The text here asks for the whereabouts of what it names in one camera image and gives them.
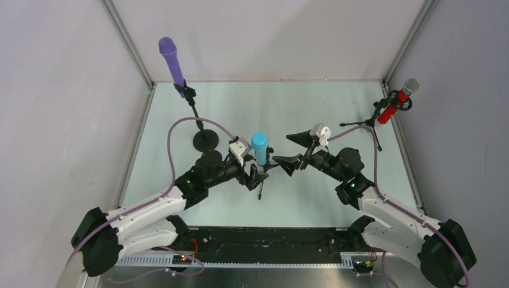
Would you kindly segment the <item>black tripod clip stand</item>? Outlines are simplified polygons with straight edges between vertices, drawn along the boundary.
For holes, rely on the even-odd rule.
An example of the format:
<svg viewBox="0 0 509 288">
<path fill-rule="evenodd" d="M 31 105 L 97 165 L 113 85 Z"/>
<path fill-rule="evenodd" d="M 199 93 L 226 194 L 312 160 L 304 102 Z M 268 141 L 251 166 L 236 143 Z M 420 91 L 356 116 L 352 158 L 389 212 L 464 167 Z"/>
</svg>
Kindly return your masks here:
<svg viewBox="0 0 509 288">
<path fill-rule="evenodd" d="M 267 173 L 267 171 L 269 171 L 270 169 L 273 169 L 273 168 L 279 166 L 279 164 L 271 162 L 271 154 L 273 154 L 273 153 L 274 153 L 274 149 L 270 146 L 267 147 L 267 149 L 266 149 L 266 163 L 262 166 L 262 170 L 264 173 Z M 261 200 L 261 198 L 262 198 L 263 187 L 264 187 L 264 181 L 262 181 L 262 183 L 260 185 L 260 189 L 258 191 L 258 200 Z"/>
</svg>

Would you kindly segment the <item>teal microphone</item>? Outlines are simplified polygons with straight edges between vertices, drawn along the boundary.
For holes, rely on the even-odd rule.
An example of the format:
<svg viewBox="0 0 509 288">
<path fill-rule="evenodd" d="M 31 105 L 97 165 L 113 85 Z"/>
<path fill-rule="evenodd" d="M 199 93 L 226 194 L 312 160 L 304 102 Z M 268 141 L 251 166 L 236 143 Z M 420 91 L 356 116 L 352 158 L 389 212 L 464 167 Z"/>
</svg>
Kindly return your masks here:
<svg viewBox="0 0 509 288">
<path fill-rule="evenodd" d="M 254 133 L 251 137 L 251 147 L 254 151 L 254 157 L 258 166 L 264 166 L 267 163 L 267 149 L 269 147 L 268 137 L 262 132 Z"/>
</svg>

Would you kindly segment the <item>round base mic stand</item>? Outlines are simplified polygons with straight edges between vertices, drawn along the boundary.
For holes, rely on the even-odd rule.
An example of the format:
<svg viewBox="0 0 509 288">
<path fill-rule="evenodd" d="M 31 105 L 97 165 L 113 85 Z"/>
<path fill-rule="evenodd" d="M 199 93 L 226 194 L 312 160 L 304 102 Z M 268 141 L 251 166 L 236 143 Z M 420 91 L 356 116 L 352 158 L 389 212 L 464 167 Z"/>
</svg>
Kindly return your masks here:
<svg viewBox="0 0 509 288">
<path fill-rule="evenodd" d="M 186 81 L 184 81 L 182 86 L 176 83 L 174 83 L 173 86 L 180 94 L 184 96 L 184 99 L 193 111 L 194 117 L 198 118 L 199 115 L 196 110 L 196 102 L 194 100 L 196 91 L 193 88 L 187 86 Z M 201 120 L 197 119 L 195 122 L 199 131 L 193 137 L 193 147 L 200 152 L 214 150 L 217 147 L 219 141 L 217 133 L 210 129 L 205 129 Z"/>
</svg>

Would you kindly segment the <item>black tripod shock-mount stand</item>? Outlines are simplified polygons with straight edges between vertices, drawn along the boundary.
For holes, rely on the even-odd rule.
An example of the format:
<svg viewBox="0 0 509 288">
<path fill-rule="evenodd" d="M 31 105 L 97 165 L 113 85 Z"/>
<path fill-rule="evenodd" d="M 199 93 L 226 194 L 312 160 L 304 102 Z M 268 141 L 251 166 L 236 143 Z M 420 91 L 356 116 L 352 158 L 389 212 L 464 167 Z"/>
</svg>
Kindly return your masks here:
<svg viewBox="0 0 509 288">
<path fill-rule="evenodd" d="M 340 123 L 339 126 L 345 127 L 345 126 L 348 126 L 348 125 L 367 125 L 367 126 L 371 127 L 373 129 L 373 133 L 375 135 L 374 138 L 376 140 L 378 151 L 382 151 L 382 146 L 381 146 L 381 144 L 379 142 L 378 135 L 376 134 L 376 131 L 375 131 L 375 125 L 377 123 L 379 124 L 379 122 L 377 121 L 377 118 L 378 118 L 378 116 L 381 115 L 381 113 L 385 109 L 385 106 L 387 105 L 387 101 L 385 99 L 386 98 L 383 98 L 380 101 L 377 101 L 377 102 L 373 103 L 373 105 L 375 107 L 375 110 L 373 112 L 373 115 L 370 118 L 368 118 L 368 119 L 366 119 L 364 121 L 360 121 L 360 122 Z"/>
</svg>

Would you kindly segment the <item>red glitter microphone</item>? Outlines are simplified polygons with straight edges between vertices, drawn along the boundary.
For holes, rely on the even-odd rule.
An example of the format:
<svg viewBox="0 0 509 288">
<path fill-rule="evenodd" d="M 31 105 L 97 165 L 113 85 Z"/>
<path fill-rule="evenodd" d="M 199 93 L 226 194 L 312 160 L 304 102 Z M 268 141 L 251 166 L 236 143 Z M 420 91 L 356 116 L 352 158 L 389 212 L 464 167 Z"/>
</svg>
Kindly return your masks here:
<svg viewBox="0 0 509 288">
<path fill-rule="evenodd" d="M 412 108 L 411 95 L 418 91 L 420 83 L 417 79 L 408 79 L 404 82 L 401 90 L 393 90 L 389 93 L 387 105 L 384 111 L 378 116 L 380 124 L 386 124 L 398 111 L 408 111 Z"/>
</svg>

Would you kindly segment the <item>purple microphone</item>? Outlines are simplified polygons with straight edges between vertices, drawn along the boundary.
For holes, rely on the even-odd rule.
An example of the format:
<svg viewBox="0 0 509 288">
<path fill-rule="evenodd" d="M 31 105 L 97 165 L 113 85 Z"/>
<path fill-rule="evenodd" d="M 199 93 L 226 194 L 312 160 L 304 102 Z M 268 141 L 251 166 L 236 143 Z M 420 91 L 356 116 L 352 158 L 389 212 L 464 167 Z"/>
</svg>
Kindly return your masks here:
<svg viewBox="0 0 509 288">
<path fill-rule="evenodd" d="M 181 98 L 185 98 L 184 87 L 185 79 L 178 60 L 178 50 L 173 39 L 163 37 L 158 42 L 159 52 L 165 59 L 174 84 L 177 86 L 176 90 L 179 92 Z"/>
</svg>

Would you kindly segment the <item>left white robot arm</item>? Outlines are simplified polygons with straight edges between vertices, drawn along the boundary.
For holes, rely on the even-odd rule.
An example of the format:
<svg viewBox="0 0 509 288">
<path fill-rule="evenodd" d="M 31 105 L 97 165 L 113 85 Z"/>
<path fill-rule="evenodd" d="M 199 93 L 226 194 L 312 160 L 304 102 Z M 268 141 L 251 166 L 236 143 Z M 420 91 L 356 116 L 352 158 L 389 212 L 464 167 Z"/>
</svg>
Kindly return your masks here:
<svg viewBox="0 0 509 288">
<path fill-rule="evenodd" d="M 71 239 L 82 253 L 84 271 L 90 277 L 104 274 L 118 260 L 155 247 L 170 246 L 187 233 L 178 213 L 208 197 L 209 189 L 232 179 L 254 190 L 269 175 L 252 164 L 248 173 L 234 155 L 222 158 L 209 151 L 168 187 L 142 203 L 103 212 L 89 210 Z"/>
</svg>

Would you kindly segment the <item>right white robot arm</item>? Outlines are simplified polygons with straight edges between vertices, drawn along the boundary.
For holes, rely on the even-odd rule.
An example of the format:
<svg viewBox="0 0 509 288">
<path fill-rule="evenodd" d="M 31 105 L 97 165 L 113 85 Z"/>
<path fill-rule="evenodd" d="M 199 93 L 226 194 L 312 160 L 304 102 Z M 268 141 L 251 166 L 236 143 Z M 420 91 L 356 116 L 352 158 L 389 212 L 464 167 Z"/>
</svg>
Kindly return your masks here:
<svg viewBox="0 0 509 288">
<path fill-rule="evenodd" d="M 359 150 L 343 148 L 337 155 L 328 151 L 333 139 L 328 129 L 289 134 L 287 139 L 306 152 L 273 160 L 288 175 L 311 166 L 339 181 L 335 191 L 342 204 L 365 213 L 350 226 L 365 244 L 416 266 L 434 287 L 471 286 L 469 271 L 477 258 L 458 222 L 431 218 L 384 193 L 377 175 L 374 180 L 363 175 Z"/>
</svg>

